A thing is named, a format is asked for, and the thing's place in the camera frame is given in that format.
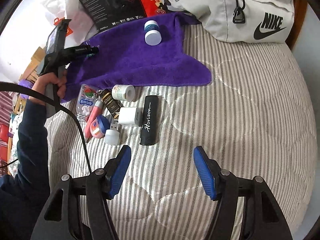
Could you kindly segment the left forearm dark sleeve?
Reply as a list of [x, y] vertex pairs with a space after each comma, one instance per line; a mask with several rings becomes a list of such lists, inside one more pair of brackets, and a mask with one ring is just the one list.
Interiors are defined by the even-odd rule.
[[1, 239], [30, 239], [49, 195], [46, 108], [27, 101], [18, 127], [15, 177], [1, 177]]

